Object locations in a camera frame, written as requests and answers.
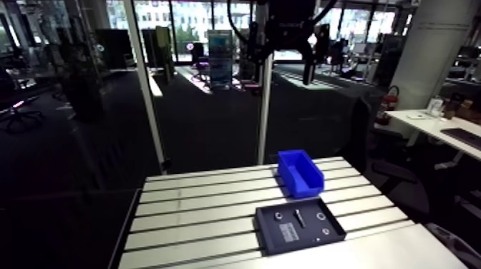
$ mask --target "pink light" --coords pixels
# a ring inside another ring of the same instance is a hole
[[[24,101],[20,101],[16,104],[13,105],[14,108],[17,108],[17,107],[20,107],[21,105],[23,105],[25,102]]]

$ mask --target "trees outside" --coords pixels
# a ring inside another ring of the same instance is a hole
[[[177,50],[179,54],[188,54],[189,51],[185,47],[188,43],[199,41],[199,35],[197,31],[187,26],[184,30],[181,26],[175,27],[175,38],[177,39]]]

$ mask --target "aluminum table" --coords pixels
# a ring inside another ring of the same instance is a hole
[[[263,257],[255,209],[291,201],[276,165],[149,177],[119,268],[464,268],[342,157],[314,162],[345,241]]]

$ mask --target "label sticker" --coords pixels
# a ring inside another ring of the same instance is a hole
[[[282,236],[284,236],[286,243],[299,240],[296,229],[291,222],[279,224],[279,228],[281,229]]]

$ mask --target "blue plastic bin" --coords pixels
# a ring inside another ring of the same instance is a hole
[[[324,174],[303,150],[278,152],[278,173],[295,199],[317,196],[324,190]]]

